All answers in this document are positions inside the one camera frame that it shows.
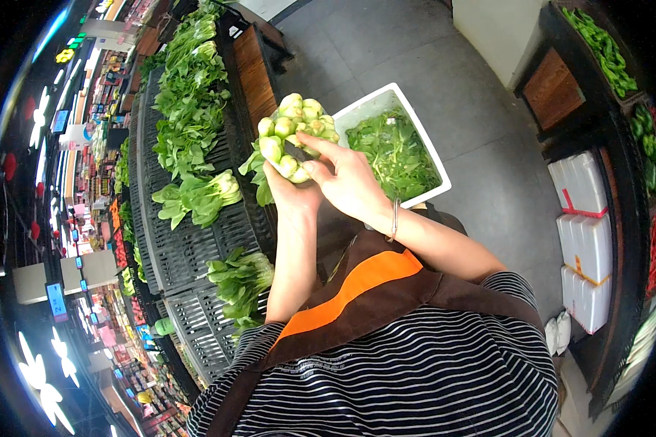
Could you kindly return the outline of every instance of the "white styrofoam box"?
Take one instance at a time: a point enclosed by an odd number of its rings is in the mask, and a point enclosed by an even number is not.
[[[406,96],[404,96],[403,92],[401,92],[399,85],[396,83],[389,83],[385,87],[382,87],[375,92],[362,97],[360,100],[354,102],[350,106],[338,111],[333,116],[333,118],[335,119],[335,130],[338,132],[338,135],[340,135],[340,142],[338,145],[341,147],[349,148],[350,146],[348,145],[348,136],[345,135],[345,131],[347,129],[357,127],[359,122],[361,122],[363,119],[376,117],[377,115],[381,115],[386,111],[395,108],[403,108],[408,117],[411,119],[413,127],[415,127],[415,131],[418,132],[418,135],[420,135],[420,139],[427,149],[429,158],[435,165],[435,170],[437,171],[437,174],[442,181],[439,186],[431,189],[430,191],[425,192],[420,196],[403,201],[401,203],[402,208],[408,209],[414,205],[419,204],[420,202],[425,202],[429,198],[433,198],[438,194],[444,193],[449,188],[452,188],[452,183],[447,177],[445,167],[442,165],[442,161],[440,160],[440,157],[438,156],[432,141],[430,141],[430,137],[427,135],[427,132],[425,132],[425,128],[423,128],[422,124],[420,123],[420,120],[415,114],[413,107],[409,101],[406,100]]]
[[[584,152],[547,168],[566,214],[601,217],[607,212],[605,188],[593,154]]]
[[[561,267],[564,307],[589,334],[594,334],[607,322],[610,311],[612,279],[594,285],[570,268]]]
[[[564,214],[556,219],[564,264],[592,283],[600,284],[612,273],[610,218]]]

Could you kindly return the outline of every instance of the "supermarket aisle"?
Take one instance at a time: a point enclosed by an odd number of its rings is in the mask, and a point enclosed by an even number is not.
[[[395,82],[452,181],[432,200],[532,284],[543,322],[562,309],[561,207],[532,119],[436,0],[312,0],[277,26],[296,57],[281,94],[335,113]]]

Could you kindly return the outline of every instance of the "metal bracelet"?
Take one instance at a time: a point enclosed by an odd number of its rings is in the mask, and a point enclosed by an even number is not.
[[[401,205],[401,199],[396,197],[394,199],[394,222],[391,225],[391,238],[386,240],[387,243],[392,243],[396,238],[396,229],[399,226],[399,205]]]

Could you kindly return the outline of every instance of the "striped shirt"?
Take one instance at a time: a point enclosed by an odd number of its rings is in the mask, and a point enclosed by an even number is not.
[[[481,285],[536,309],[520,275]],[[228,371],[187,418],[204,436],[241,369],[262,358],[284,327],[241,336]],[[554,367],[532,325],[423,306],[369,335],[263,373],[238,436],[548,436],[557,411]]]

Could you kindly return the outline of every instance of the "digital price display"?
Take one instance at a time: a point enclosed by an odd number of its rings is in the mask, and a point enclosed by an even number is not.
[[[68,117],[70,115],[70,109],[61,109],[56,111],[54,116],[54,125],[51,128],[51,132],[57,135],[62,135],[66,133],[66,127],[68,127]]]
[[[51,304],[51,312],[54,315],[54,321],[57,323],[68,320],[66,303],[63,302],[63,289],[61,288],[61,283],[46,284],[46,295]]]

